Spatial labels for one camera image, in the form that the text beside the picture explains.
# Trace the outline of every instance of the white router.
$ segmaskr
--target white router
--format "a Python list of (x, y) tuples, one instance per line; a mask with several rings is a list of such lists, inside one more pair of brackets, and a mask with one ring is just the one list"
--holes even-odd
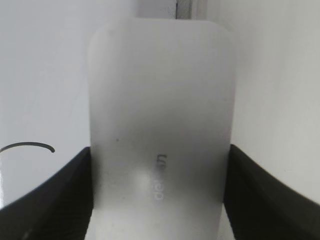
[(89, 48), (97, 240), (216, 239), (235, 54), (213, 22), (125, 19)]

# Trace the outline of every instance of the black curved line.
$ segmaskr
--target black curved line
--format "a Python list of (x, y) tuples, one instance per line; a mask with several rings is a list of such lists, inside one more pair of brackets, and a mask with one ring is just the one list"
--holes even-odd
[(5, 146), (0, 149), (0, 153), (7, 150), (7, 149), (11, 149), (11, 148), (18, 147), (18, 146), (37, 146), (37, 147), (49, 149), (52, 153), (54, 153), (56, 151), (52, 146), (50, 146), (48, 144), (40, 143), (40, 142), (33, 142), (33, 141), (26, 141), (26, 142), (17, 142), (17, 143)]

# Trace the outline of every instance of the white wall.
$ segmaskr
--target white wall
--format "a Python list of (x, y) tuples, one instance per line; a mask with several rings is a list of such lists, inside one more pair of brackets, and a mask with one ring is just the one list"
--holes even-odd
[(320, 1), (209, 0), (233, 33), (238, 74), (232, 143), (320, 203)]
[(175, 0), (8, 0), (0, 3), (0, 208), (90, 145), (87, 48), (104, 23), (170, 18)]

